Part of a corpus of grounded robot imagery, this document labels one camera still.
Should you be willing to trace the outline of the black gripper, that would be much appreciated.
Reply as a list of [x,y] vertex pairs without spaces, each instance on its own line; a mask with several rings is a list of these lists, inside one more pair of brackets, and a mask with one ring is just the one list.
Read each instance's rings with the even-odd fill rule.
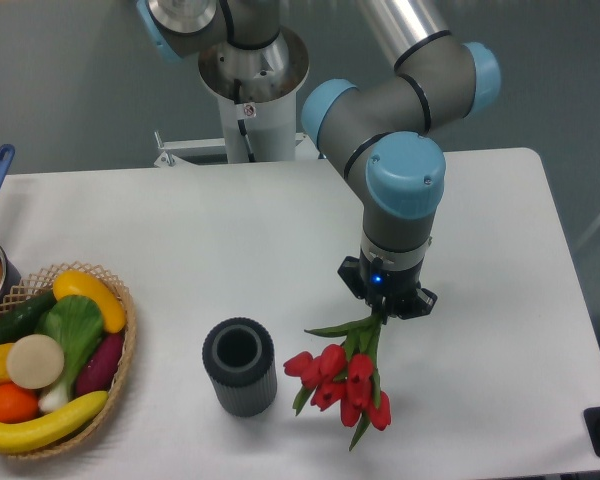
[[389,317],[426,316],[438,299],[420,282],[429,246],[430,242],[424,242],[413,250],[394,252],[373,242],[362,242],[359,256],[347,256],[338,268],[338,275],[356,298],[370,306],[372,315],[381,312],[383,325]]

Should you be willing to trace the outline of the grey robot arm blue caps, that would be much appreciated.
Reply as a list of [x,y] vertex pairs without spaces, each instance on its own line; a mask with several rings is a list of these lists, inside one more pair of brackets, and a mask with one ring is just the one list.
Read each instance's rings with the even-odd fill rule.
[[419,276],[444,192],[446,163],[432,129],[490,105],[501,88],[494,54],[460,43],[429,1],[362,1],[393,69],[371,90],[322,83],[303,105],[309,71],[301,38],[276,1],[140,1],[152,43],[168,60],[196,56],[219,107],[231,163],[290,160],[304,131],[363,206],[360,252],[338,273],[381,318],[416,318],[436,302]]

